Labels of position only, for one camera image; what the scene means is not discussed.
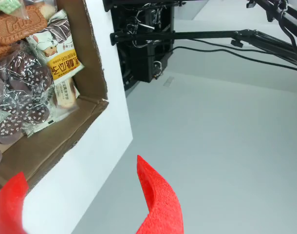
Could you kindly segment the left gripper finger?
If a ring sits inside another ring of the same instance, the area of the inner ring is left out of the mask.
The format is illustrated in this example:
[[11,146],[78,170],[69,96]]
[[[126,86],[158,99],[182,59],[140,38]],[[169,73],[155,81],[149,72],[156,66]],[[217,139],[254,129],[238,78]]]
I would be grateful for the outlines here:
[[170,184],[140,155],[137,175],[148,207],[138,234],[183,234],[181,205]]
[[25,234],[22,224],[28,184],[24,173],[12,177],[0,190],[0,234]]

